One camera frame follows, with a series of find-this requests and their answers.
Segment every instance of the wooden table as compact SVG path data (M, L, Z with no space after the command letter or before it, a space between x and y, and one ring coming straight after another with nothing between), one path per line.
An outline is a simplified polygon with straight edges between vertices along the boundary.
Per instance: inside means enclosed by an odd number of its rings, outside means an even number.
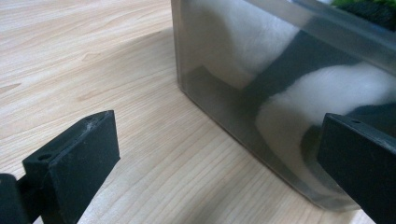
M0 30L1 172L115 110L121 160L79 223L372 223L315 207L178 89L169 0L3 0Z

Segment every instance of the black and white plush toy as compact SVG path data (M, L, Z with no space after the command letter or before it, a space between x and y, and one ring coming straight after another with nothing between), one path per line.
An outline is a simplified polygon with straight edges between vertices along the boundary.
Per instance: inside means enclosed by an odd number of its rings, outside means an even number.
M344 200L310 157L321 122L326 113L359 112L370 123L375 113L395 111L396 78L245 1L196 0L183 7L196 65L241 92L262 139L301 182L323 198Z

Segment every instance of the plastic bin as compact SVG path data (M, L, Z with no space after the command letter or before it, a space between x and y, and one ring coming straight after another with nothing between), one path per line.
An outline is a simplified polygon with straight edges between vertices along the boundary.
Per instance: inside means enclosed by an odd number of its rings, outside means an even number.
M172 0L179 87L316 205L359 207L317 162L326 113L396 136L396 34L315 0Z

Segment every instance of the light wood surface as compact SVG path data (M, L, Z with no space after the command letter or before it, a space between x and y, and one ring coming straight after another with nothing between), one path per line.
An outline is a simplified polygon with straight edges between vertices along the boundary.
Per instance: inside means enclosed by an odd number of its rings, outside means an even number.
M3 0L0 32L2 173L115 110L121 160L79 223L372 223L315 207L178 89L169 0Z

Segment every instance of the transparent plastic container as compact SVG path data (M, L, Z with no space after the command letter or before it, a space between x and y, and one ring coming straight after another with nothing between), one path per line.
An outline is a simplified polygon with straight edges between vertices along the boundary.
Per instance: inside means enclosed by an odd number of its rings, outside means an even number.
M172 0L179 87L316 205L358 209L317 162L326 113L396 136L396 34L315 0Z

